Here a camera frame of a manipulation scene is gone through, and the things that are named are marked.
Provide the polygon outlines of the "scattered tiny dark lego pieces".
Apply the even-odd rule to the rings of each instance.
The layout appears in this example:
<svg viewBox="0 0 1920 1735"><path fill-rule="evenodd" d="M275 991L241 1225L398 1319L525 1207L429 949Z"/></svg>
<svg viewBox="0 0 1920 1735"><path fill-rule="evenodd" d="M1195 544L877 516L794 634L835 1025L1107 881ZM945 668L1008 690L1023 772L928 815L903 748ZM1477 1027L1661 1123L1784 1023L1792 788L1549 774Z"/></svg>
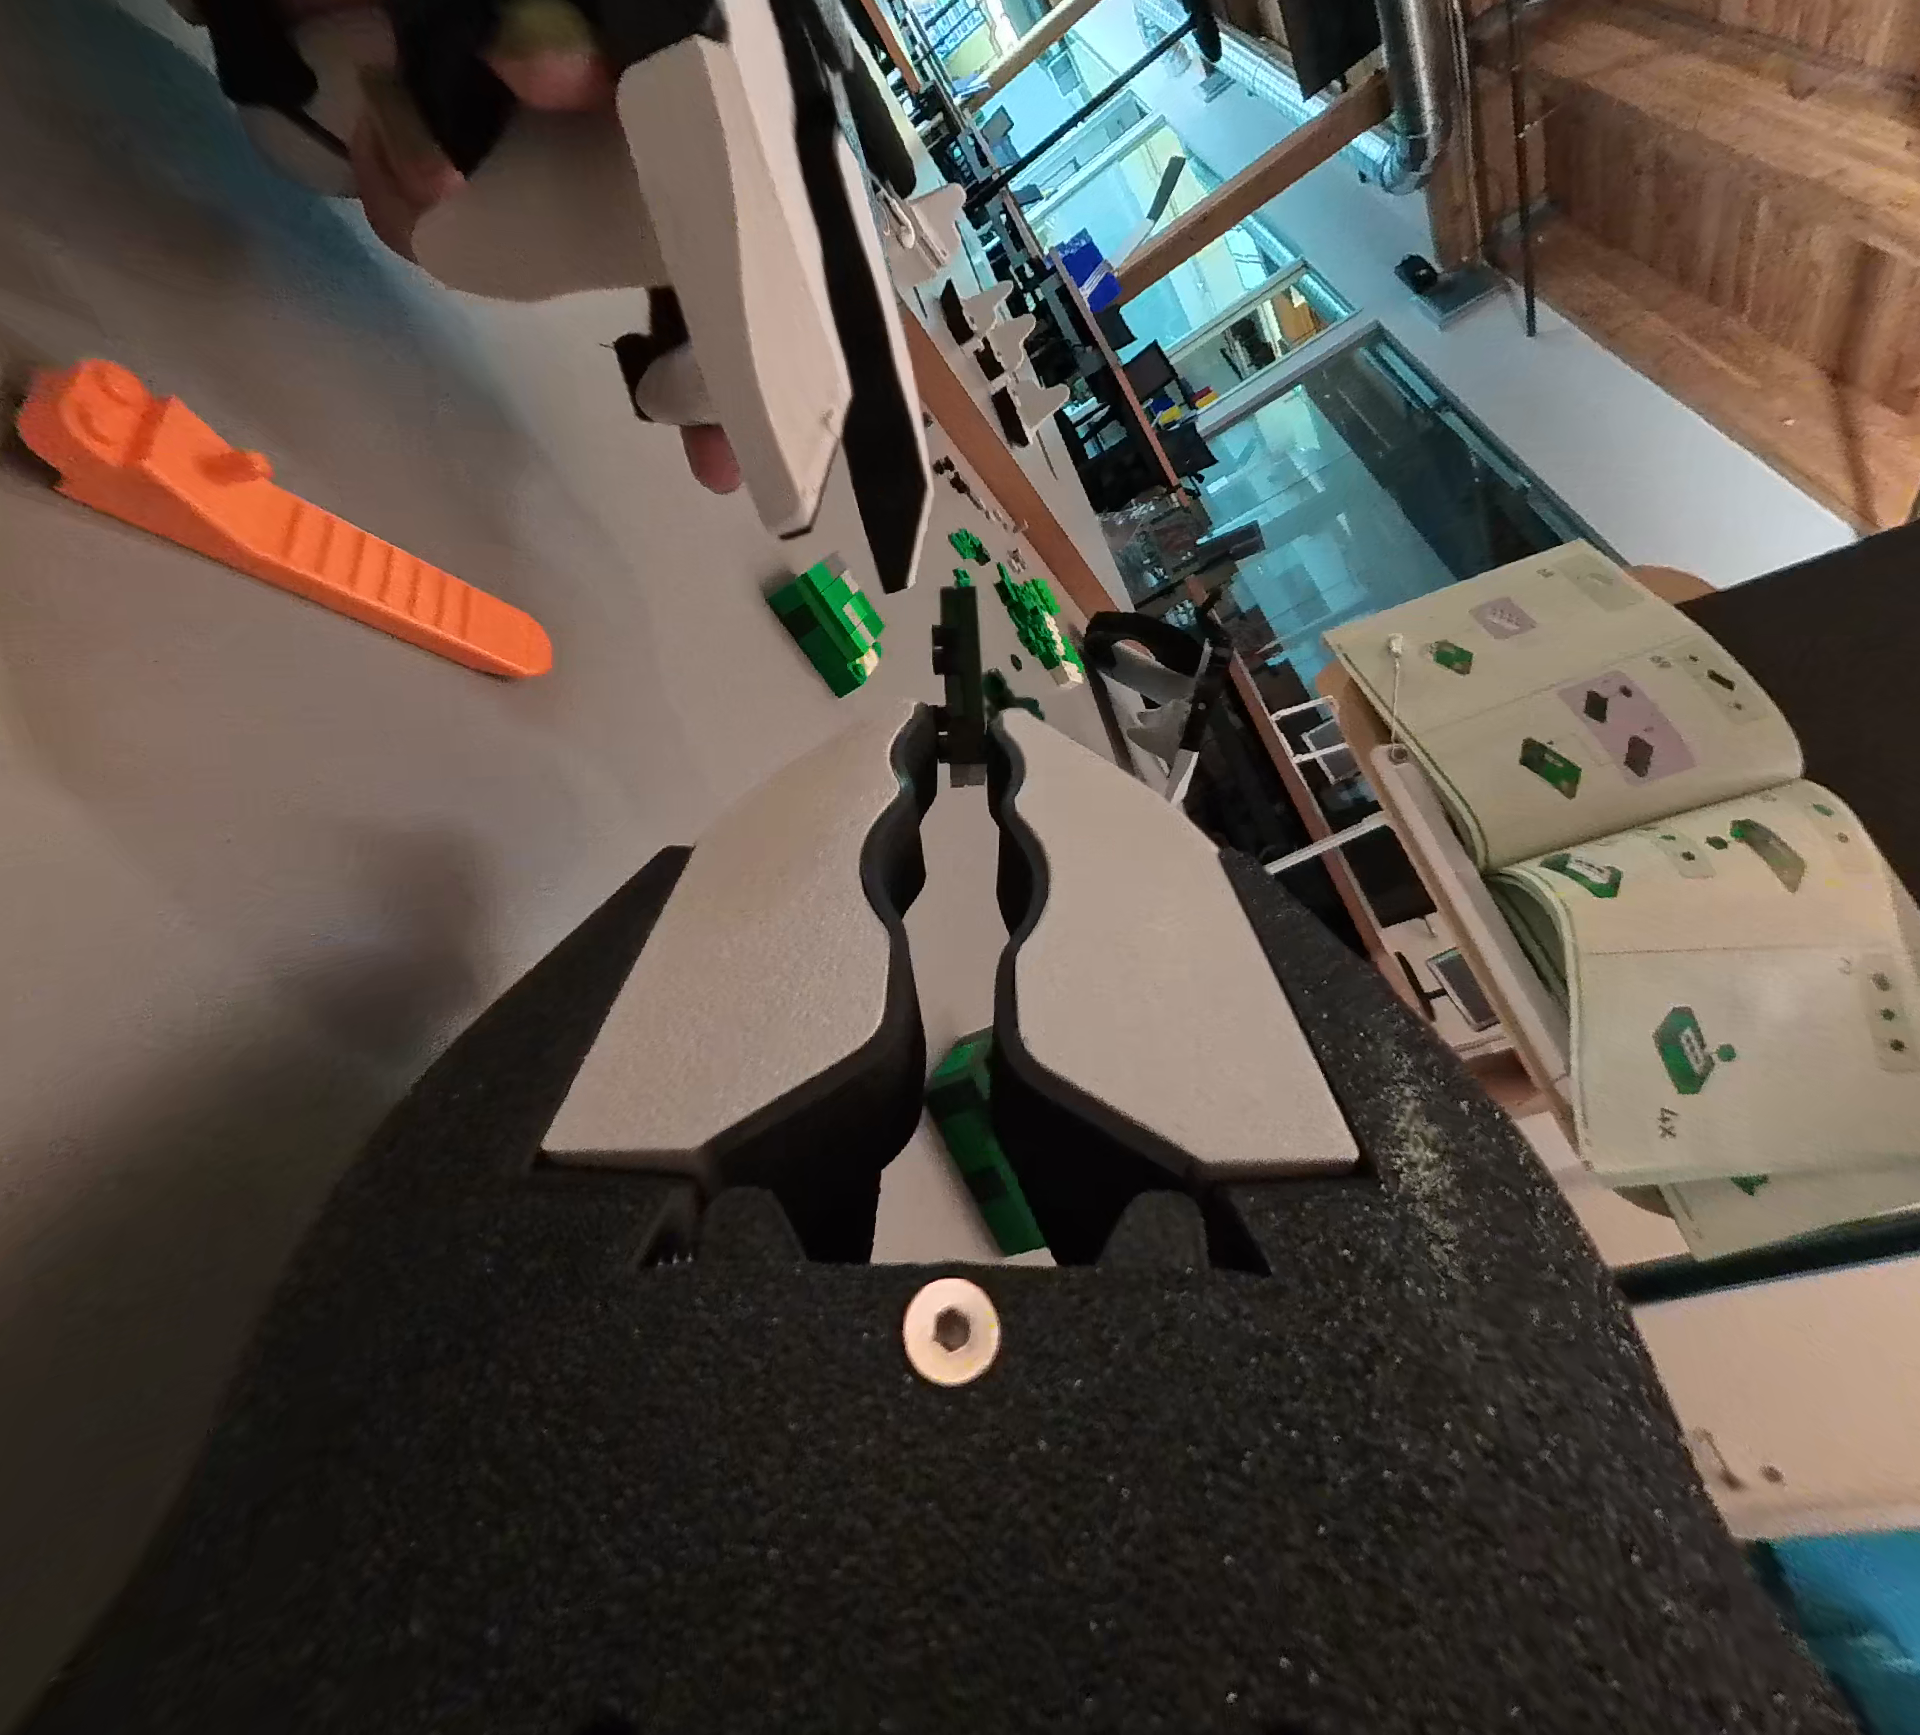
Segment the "scattered tiny dark lego pieces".
<svg viewBox="0 0 1920 1735"><path fill-rule="evenodd" d="M1007 532L1025 532L1027 524L1018 512L1011 512L996 494L972 470L954 456L937 456L930 462L930 474L952 494L967 500L972 512Z"/></svg>

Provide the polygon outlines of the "pile of bright green lego pieces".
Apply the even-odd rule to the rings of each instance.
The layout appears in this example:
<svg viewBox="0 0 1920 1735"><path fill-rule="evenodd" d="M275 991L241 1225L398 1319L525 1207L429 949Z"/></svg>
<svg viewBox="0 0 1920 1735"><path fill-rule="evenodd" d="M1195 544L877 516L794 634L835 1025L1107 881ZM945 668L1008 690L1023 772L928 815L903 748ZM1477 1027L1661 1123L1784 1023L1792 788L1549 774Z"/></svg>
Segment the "pile of bright green lego pieces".
<svg viewBox="0 0 1920 1735"><path fill-rule="evenodd" d="M951 534L948 546L959 558L954 586L992 590L1018 640L1020 662L1044 672L1058 688L1084 686L1088 670L1051 586L995 562L984 542L971 530Z"/></svg>

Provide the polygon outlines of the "orange brick separator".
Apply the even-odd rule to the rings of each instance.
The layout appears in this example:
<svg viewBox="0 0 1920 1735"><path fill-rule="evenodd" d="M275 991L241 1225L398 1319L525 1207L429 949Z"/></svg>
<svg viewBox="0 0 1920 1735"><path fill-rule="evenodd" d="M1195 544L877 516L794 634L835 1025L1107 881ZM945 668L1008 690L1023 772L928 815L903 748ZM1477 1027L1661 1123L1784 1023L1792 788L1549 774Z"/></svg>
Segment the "orange brick separator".
<svg viewBox="0 0 1920 1735"><path fill-rule="evenodd" d="M530 614L287 492L260 452L115 362L36 370L17 430L64 498L166 544L479 674L554 666Z"/></svg>

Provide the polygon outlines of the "open lego instruction booklet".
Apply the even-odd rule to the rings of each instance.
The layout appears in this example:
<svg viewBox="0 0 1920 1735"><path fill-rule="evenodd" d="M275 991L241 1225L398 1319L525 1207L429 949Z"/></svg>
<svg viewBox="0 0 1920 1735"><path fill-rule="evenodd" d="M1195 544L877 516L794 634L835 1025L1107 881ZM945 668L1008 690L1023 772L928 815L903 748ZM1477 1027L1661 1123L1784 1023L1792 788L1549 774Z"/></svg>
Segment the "open lego instruction booklet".
<svg viewBox="0 0 1920 1735"><path fill-rule="evenodd" d="M1687 604L1569 544L1325 650L1569 1013L1599 1185L1706 1261L1917 1227L1917 895Z"/></svg>

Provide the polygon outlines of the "green and white lego build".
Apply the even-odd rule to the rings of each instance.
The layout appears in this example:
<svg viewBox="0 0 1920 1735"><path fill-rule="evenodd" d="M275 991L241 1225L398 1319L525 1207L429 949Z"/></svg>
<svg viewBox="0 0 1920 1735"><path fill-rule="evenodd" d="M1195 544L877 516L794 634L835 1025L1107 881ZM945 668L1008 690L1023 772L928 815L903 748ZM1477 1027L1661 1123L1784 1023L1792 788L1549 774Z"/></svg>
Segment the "green and white lego build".
<svg viewBox="0 0 1920 1735"><path fill-rule="evenodd" d="M762 598L833 696L848 698L873 682L886 624L837 552Z"/></svg>

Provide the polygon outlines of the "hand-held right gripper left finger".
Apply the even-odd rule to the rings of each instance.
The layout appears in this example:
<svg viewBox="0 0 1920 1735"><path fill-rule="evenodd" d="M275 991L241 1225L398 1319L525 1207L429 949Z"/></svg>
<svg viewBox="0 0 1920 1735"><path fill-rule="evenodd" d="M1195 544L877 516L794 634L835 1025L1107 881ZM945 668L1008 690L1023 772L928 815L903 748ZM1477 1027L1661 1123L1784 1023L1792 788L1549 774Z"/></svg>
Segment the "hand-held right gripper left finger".
<svg viewBox="0 0 1920 1735"><path fill-rule="evenodd" d="M873 1233L919 1127L904 917L925 879L934 712L889 700L699 839L560 1101L560 1165L769 1189L798 1233Z"/></svg>

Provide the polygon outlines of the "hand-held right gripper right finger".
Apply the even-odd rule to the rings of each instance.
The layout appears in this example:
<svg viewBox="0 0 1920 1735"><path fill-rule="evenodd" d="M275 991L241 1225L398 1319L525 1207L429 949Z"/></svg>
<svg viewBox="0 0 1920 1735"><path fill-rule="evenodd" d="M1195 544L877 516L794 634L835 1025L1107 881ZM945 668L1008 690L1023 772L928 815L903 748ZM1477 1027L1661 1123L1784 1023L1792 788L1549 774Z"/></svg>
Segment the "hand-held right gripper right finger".
<svg viewBox="0 0 1920 1735"><path fill-rule="evenodd" d="M1032 714L989 736L1007 925L990 1113L1044 1233L1108 1233L1151 1191L1348 1177L1343 1115L1222 851Z"/></svg>

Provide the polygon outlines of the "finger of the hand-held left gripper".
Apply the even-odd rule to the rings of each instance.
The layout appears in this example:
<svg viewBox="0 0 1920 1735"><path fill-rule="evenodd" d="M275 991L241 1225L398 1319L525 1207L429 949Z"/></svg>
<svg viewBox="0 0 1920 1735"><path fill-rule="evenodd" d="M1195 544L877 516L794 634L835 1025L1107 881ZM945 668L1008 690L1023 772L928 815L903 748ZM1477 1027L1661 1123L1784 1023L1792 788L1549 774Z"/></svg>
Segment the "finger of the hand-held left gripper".
<svg viewBox="0 0 1920 1735"><path fill-rule="evenodd" d="M806 534L853 406L786 84L684 40L627 68L617 118L708 404L762 526Z"/></svg>
<svg viewBox="0 0 1920 1735"><path fill-rule="evenodd" d="M806 196L851 382L840 446L877 582L899 596L916 582L933 508L923 404L868 178L853 146L847 88L827 60L815 68L806 86Z"/></svg>

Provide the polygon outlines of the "dark green lego plate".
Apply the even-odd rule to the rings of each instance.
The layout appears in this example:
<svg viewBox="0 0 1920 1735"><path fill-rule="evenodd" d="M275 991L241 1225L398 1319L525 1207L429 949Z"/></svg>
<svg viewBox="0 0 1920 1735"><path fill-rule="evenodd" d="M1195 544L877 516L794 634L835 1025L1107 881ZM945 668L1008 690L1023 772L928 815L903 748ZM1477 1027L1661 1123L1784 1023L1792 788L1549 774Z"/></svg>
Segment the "dark green lego plate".
<svg viewBox="0 0 1920 1735"><path fill-rule="evenodd" d="M959 674L942 682L937 710L937 754L951 788L979 788L989 778L990 716L984 686L979 594L974 588L942 588L938 620L959 638Z"/></svg>

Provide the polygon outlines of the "black tripod stand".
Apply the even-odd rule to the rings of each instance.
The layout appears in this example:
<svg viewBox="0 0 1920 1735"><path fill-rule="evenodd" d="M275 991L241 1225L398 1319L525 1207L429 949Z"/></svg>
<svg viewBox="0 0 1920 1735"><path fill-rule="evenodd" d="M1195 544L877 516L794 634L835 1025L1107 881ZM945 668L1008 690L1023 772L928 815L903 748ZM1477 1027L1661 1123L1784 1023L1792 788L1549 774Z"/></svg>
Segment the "black tripod stand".
<svg viewBox="0 0 1920 1735"><path fill-rule="evenodd" d="M1218 68L1225 60L1225 34L1222 22L1218 18L1217 6L1213 0L1179 0L1182 6L1182 16L1179 24L1151 44L1143 56L1130 64L1130 68L1118 72L1114 80L1102 88L1099 94L1088 98L1087 104L1078 106L1060 126L1057 126L1049 136L1039 142L1030 152L1023 154L1012 164L1001 164L995 172L974 184L963 204L963 212L969 218L974 218L996 202L1008 188L1012 188L1027 172L1037 164L1043 164L1069 140L1076 138L1084 124L1105 116L1118 98L1127 96L1135 82L1154 64L1165 60L1167 54L1174 52L1182 42L1193 42L1196 56L1209 68Z"/></svg>

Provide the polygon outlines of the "black and grey device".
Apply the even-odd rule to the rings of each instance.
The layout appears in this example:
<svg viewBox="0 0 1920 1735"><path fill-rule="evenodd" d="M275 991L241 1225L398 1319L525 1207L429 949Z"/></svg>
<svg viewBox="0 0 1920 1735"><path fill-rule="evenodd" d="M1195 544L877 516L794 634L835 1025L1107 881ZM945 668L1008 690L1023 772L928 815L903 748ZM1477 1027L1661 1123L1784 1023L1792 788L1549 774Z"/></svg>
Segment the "black and grey device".
<svg viewBox="0 0 1920 1735"><path fill-rule="evenodd" d="M1102 612L1078 644L1102 730L1122 772L1137 750L1165 764L1165 799L1182 807L1218 712L1235 654L1213 618L1182 628L1140 612Z"/></svg>

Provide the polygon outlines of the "green and grey lego block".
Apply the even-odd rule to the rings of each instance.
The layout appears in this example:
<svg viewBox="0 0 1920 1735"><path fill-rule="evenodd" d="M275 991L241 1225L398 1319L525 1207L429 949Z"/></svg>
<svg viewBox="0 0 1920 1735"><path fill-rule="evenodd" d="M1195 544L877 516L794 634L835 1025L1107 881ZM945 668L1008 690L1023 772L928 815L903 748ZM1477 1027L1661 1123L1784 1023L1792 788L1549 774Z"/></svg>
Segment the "green and grey lego block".
<svg viewBox="0 0 1920 1735"><path fill-rule="evenodd" d="M930 1069L925 1111L996 1251L1008 1259L1051 1253L995 1123L995 1033L959 1037Z"/></svg>

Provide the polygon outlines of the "white book stand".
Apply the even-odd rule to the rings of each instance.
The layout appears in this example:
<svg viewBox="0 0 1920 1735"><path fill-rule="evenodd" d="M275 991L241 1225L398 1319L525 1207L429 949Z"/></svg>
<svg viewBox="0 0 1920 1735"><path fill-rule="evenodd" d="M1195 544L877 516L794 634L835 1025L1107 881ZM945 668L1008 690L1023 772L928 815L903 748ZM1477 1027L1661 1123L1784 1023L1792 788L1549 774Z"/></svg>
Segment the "white book stand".
<svg viewBox="0 0 1920 1735"><path fill-rule="evenodd" d="M1403 746L1376 748L1369 764L1382 811L1537 1089L1533 1107L1553 1113L1573 1139L1571 1015L1533 967L1420 766Z"/></svg>

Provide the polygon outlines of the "dark panel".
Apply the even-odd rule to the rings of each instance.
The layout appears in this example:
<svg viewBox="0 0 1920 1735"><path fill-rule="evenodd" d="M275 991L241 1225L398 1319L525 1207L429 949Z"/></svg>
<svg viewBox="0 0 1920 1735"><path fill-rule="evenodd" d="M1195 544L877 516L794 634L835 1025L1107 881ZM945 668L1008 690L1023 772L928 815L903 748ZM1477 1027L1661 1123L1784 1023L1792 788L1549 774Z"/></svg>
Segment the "dark panel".
<svg viewBox="0 0 1920 1735"><path fill-rule="evenodd" d="M1689 616L1773 696L1806 776L1860 815L1919 893L1919 526L1837 548Z"/></svg>

